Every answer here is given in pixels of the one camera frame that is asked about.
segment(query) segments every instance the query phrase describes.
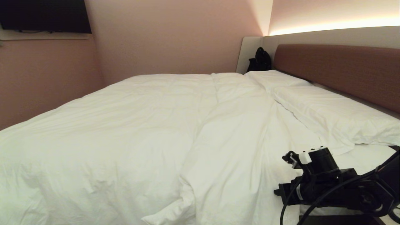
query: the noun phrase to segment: wire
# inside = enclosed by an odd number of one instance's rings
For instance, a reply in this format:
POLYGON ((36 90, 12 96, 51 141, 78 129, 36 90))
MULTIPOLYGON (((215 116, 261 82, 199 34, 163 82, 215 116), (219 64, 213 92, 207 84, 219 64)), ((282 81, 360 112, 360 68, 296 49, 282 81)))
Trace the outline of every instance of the wire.
POLYGON ((400 224, 400 218, 393 212, 391 211, 389 213, 389 217, 396 223, 400 224))
POLYGON ((359 177, 354 177, 350 180, 347 180, 341 184, 338 184, 336 186, 334 186, 333 188, 329 189, 327 192, 325 192, 323 195, 321 195, 319 198, 317 198, 315 200, 315 202, 308 208, 308 210, 304 213, 303 217, 300 219, 300 221, 297 223, 297 225, 302 225, 304 223, 304 221, 307 219, 308 215, 312 212, 313 209, 315 209, 315 207, 317 207, 317 205, 324 199, 326 198, 329 194, 331 194, 332 192, 336 191, 337 189, 341 188, 342 186, 345 186, 349 183, 361 180, 363 178, 366 178, 370 175, 372 175, 375 172, 375 170, 372 170, 364 175, 361 175, 359 177))
POLYGON ((301 176, 300 179, 296 182, 296 184, 294 184, 294 188, 290 191, 290 193, 288 195, 288 198, 286 199, 285 204, 283 204, 282 211, 280 212, 280 225, 283 225, 283 215, 285 214, 285 210, 286 210, 286 207, 288 206, 289 199, 292 196, 292 194, 294 193, 294 190, 297 189, 297 186, 300 184, 302 179, 303 179, 303 176, 301 176))
POLYGON ((398 155, 400 155, 400 152, 399 151, 395 152, 390 158, 388 158, 384 163, 382 163, 379 166, 378 170, 385 167, 389 162, 391 162, 393 159, 395 159, 398 155))

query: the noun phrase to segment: headboard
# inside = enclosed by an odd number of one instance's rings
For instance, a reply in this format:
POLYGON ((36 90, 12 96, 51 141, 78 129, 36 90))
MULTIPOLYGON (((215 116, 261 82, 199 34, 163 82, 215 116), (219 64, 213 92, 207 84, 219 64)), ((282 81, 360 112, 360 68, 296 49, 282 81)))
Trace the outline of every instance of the headboard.
POLYGON ((274 68, 400 113, 400 49, 280 44, 274 68))

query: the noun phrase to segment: white pillow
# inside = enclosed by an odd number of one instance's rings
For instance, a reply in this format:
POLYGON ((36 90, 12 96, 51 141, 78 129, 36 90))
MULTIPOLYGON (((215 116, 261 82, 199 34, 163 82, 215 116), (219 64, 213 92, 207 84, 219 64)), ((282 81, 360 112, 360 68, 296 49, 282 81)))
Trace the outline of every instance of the white pillow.
POLYGON ((400 145, 400 120, 340 94, 315 87, 278 87, 273 97, 340 155, 354 144, 400 145))
POLYGON ((282 86, 312 86, 306 80, 284 74, 276 70, 268 71, 250 71, 245 74, 250 80, 256 81, 258 84, 264 86, 268 93, 272 92, 275 87, 282 86))

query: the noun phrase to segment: wall-mounted tv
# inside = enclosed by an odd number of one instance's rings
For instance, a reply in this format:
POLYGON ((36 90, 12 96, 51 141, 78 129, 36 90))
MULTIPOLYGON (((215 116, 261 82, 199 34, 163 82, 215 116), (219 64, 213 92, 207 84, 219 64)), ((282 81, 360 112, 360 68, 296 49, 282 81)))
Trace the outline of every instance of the wall-mounted tv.
POLYGON ((4 30, 91 34, 84 0, 0 0, 4 30))

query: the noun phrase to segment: bed sheet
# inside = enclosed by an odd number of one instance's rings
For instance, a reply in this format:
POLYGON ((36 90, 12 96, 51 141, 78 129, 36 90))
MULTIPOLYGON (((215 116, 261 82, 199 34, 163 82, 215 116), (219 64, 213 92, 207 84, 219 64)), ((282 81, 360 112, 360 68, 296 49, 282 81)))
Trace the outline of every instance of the bed sheet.
POLYGON ((0 224, 144 224, 217 104, 211 75, 136 76, 0 132, 0 224))
POLYGON ((136 76, 0 132, 0 224, 278 224, 320 145, 243 75, 136 76))

